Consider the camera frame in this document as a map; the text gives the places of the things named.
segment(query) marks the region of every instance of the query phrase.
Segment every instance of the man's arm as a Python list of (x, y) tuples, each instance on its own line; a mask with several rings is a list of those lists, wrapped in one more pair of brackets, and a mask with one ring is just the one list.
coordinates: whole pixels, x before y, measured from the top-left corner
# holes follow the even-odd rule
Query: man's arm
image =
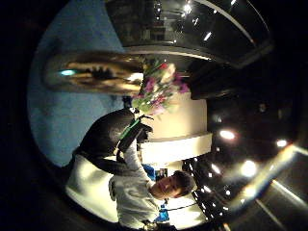
[(147, 177), (147, 174), (144, 171), (141, 161), (138, 157), (136, 140), (132, 142), (127, 151), (124, 153), (124, 161), (128, 168), (134, 171), (138, 171), (142, 176)]

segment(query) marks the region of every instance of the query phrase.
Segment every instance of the pink flower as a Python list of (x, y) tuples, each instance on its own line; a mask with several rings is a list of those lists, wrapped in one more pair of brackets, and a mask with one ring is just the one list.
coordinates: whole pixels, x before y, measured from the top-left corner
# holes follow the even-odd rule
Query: pink flower
[(139, 99), (139, 98), (143, 98), (144, 97), (144, 95), (143, 94), (138, 94), (138, 95), (134, 95), (133, 96), (133, 98), (137, 98), (137, 99)]
[(162, 105), (157, 105), (154, 110), (151, 112), (151, 115), (158, 115), (165, 111), (165, 108)]
[(190, 91), (189, 87), (187, 87), (187, 84), (182, 84), (181, 89), (179, 90), (180, 93), (186, 93)]
[(154, 90), (154, 86), (156, 84), (156, 81), (154, 78), (150, 77), (146, 83), (146, 86), (145, 86), (145, 91), (147, 92), (152, 92)]
[(174, 80), (175, 81), (182, 81), (182, 77), (181, 77), (181, 75), (179, 74), (179, 73), (174, 73)]

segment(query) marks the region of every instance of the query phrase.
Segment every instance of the man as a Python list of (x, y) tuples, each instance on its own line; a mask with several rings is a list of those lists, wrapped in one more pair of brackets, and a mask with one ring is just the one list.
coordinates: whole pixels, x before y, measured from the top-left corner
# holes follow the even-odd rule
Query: man
[(143, 228), (147, 221), (153, 221), (166, 198), (177, 198), (190, 193), (195, 187), (193, 178), (177, 170), (172, 176), (156, 183), (151, 181), (137, 156), (134, 141), (124, 153), (126, 165), (136, 176), (115, 175), (110, 180), (110, 194), (116, 200), (118, 221), (130, 228)]
[(137, 153), (136, 138), (144, 128), (141, 123), (130, 129), (122, 145), (118, 146), (123, 154), (122, 163), (105, 159), (112, 155), (119, 134), (133, 118), (129, 110), (120, 110), (97, 119), (75, 154), (114, 175), (109, 190), (112, 200), (116, 200), (118, 221), (122, 226), (139, 229), (159, 215), (165, 198), (186, 195), (193, 190), (195, 183), (188, 173), (179, 170), (156, 183), (147, 176)]

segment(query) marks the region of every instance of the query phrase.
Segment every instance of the flower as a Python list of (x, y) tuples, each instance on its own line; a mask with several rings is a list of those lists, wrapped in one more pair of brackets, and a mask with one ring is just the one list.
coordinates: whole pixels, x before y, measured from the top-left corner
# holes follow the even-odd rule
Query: flower
[(176, 111), (179, 105), (172, 101), (172, 96), (185, 93), (189, 88), (175, 72), (175, 65), (154, 60), (146, 63), (145, 67), (142, 89), (139, 95), (133, 97), (132, 106), (142, 114), (152, 116)]
[(165, 111), (165, 108), (162, 105), (157, 105), (154, 107), (154, 110), (151, 112), (151, 115), (159, 115)]
[(145, 91), (152, 92), (154, 90), (154, 86), (156, 84), (156, 81), (153, 77), (150, 77), (146, 83)]
[(163, 70), (163, 76), (161, 79), (161, 83), (165, 84), (167, 82), (170, 82), (174, 78), (174, 72), (175, 72), (175, 65), (174, 64), (167, 64), (167, 68)]
[(187, 84), (182, 84), (181, 89), (179, 90), (180, 93), (186, 93), (190, 91), (189, 87), (187, 87)]
[(167, 68), (167, 64), (165, 63), (161, 64), (160, 69), (166, 69), (166, 68)]

